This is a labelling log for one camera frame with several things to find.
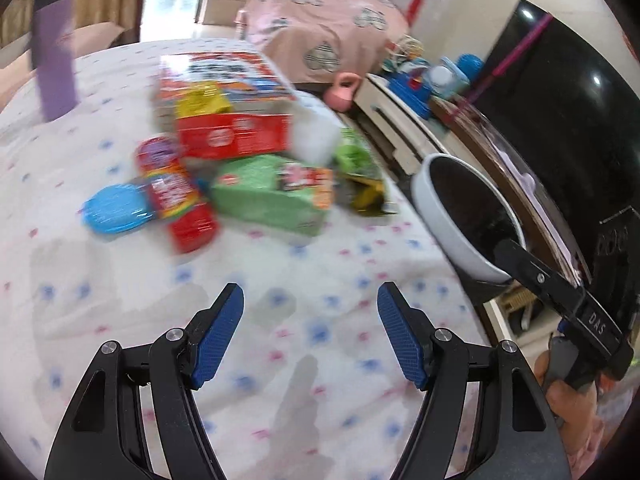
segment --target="blue toy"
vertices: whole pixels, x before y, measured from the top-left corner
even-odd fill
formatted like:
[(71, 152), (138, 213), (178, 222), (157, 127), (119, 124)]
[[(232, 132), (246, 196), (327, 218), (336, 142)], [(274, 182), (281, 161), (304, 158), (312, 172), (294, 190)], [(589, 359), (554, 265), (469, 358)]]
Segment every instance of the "blue toy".
[[(420, 117), (428, 119), (431, 116), (431, 109), (426, 102), (431, 97), (431, 87), (421, 79), (422, 77), (419, 74), (399, 73), (389, 81), (389, 90), (401, 98)], [(418, 82), (417, 89), (412, 88), (412, 86), (415, 86), (413, 82)]]
[(98, 234), (117, 234), (154, 216), (145, 190), (135, 184), (107, 186), (84, 203), (84, 222)]
[(458, 68), (473, 82), (484, 66), (484, 61), (473, 54), (462, 54), (456, 63)]
[(443, 99), (449, 99), (469, 85), (469, 78), (448, 57), (440, 58), (437, 65), (427, 70), (426, 78), (433, 94)]

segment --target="cabinet drawer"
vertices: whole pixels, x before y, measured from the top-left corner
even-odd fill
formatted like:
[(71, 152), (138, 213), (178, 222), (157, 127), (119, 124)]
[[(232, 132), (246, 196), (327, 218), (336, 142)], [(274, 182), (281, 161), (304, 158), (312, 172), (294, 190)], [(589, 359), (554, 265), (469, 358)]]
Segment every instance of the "cabinet drawer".
[(369, 79), (364, 80), (356, 94), (355, 103), (396, 148), (394, 156), (407, 174), (416, 173), (425, 156), (440, 151), (424, 135), (424, 132)]

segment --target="toy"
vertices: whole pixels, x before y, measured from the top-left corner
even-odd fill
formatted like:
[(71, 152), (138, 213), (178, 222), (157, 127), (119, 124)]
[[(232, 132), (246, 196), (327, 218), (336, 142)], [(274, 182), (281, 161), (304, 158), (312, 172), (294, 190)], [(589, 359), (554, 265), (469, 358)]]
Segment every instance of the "toy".
[(426, 78), (433, 93), (443, 99), (469, 85), (469, 78), (448, 57), (440, 58), (440, 63), (427, 71)]
[(136, 161), (147, 180), (147, 192), (159, 218), (168, 223), (176, 248), (189, 253), (206, 245), (218, 232), (213, 211), (178, 158), (176, 145), (167, 137), (143, 142)]
[(153, 218), (142, 186), (107, 186), (84, 203), (84, 222), (98, 234), (117, 234), (140, 227)]
[(399, 73), (389, 81), (389, 90), (423, 119), (428, 119), (431, 116), (431, 109), (426, 104), (431, 97), (431, 86), (428, 85), (426, 79), (422, 78), (421, 74), (417, 72)]
[(336, 76), (334, 85), (324, 93), (324, 102), (336, 112), (346, 112), (351, 108), (353, 95), (356, 93), (362, 78), (350, 72)]
[(462, 70), (464, 75), (469, 78), (469, 81), (473, 82), (482, 70), (484, 61), (482, 61), (482, 59), (480, 59), (478, 56), (474, 56), (473, 54), (462, 54), (458, 58), (456, 65), (460, 70)]
[(420, 58), (424, 53), (424, 46), (415, 38), (404, 36), (397, 43), (389, 42), (386, 52), (388, 57), (382, 63), (382, 70), (395, 73), (405, 61)]

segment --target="blue bottle cap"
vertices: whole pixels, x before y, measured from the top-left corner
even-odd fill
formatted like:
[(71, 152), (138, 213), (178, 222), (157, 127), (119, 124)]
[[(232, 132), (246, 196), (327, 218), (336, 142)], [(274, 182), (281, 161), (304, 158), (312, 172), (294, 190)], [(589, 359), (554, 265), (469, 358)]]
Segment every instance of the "blue bottle cap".
[(152, 217), (145, 190), (135, 184), (105, 187), (84, 204), (84, 221), (98, 234), (129, 231)]

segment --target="green snack bag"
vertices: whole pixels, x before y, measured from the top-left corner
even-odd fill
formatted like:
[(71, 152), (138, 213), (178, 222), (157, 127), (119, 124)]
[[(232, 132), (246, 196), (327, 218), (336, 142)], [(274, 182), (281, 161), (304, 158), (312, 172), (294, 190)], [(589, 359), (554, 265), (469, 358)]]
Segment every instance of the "green snack bag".
[(316, 236), (333, 203), (333, 175), (277, 155), (226, 162), (211, 192), (221, 214)]
[(362, 136), (351, 128), (343, 128), (334, 158), (338, 169), (338, 203), (363, 216), (396, 212), (395, 204), (386, 200), (382, 170)]

